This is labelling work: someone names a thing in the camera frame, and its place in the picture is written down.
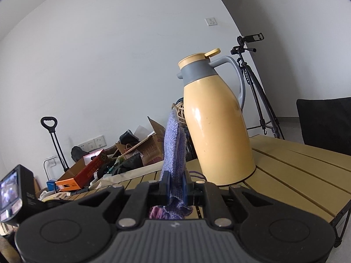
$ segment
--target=camera screen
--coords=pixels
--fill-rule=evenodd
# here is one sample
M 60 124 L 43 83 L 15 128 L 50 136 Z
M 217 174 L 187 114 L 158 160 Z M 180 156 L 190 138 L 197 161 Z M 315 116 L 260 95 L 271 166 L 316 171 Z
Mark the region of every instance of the camera screen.
M 18 198 L 17 172 L 1 183 L 1 206 L 4 208 Z

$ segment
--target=jug handle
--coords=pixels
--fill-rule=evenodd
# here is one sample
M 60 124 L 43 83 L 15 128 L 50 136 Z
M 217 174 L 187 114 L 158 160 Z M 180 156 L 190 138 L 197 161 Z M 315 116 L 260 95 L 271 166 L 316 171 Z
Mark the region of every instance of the jug handle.
M 244 76 L 243 76 L 238 64 L 230 56 L 222 56 L 222 57 L 220 57 L 220 58 L 218 58 L 218 59 L 216 59 L 214 61 L 211 61 L 209 63 L 209 65 L 212 68 L 215 68 L 215 67 L 220 66 L 220 65 L 222 65 L 224 63 L 230 63 L 234 67 L 236 73 L 238 74 L 238 77 L 239 77 L 239 80 L 240 80 L 240 88 L 241 88 L 240 95 L 238 97 L 238 101 L 239 101 L 240 109 L 242 110 L 243 107 L 244 107 L 244 103 L 245 103 L 245 93 L 246 93 L 246 91 L 245 91 Z

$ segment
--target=yellow thermos jug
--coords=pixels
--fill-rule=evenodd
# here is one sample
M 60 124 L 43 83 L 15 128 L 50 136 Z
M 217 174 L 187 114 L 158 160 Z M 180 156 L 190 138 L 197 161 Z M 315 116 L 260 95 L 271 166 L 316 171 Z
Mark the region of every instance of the yellow thermos jug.
M 209 182 L 225 186 L 241 182 L 255 171 L 242 109 L 244 77 L 233 58 L 210 61 L 220 49 L 182 59 L 177 75 L 184 82 L 184 116 L 203 174 Z M 215 71 L 230 63 L 240 79 L 238 100 Z

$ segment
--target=black chair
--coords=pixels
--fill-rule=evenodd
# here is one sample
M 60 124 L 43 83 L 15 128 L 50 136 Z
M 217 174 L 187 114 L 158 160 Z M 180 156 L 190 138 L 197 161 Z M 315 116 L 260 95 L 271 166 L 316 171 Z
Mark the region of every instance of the black chair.
M 351 155 L 351 97 L 296 101 L 304 143 Z

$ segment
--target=open cardboard box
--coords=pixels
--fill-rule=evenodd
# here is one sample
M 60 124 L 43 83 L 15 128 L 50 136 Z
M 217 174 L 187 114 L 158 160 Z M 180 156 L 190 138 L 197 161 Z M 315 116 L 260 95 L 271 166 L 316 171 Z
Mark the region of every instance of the open cardboard box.
M 126 149 L 126 145 L 116 143 L 116 146 L 124 159 L 132 157 L 136 153 L 140 153 L 143 165 L 147 166 L 163 160 L 164 148 L 163 142 L 165 138 L 165 128 L 154 120 L 149 119 L 149 122 L 154 130 L 146 139 L 140 141 L 137 145 L 130 149 Z
M 96 170 L 108 161 L 104 150 L 98 150 L 81 158 L 55 183 L 61 191 L 79 190 L 87 184 Z

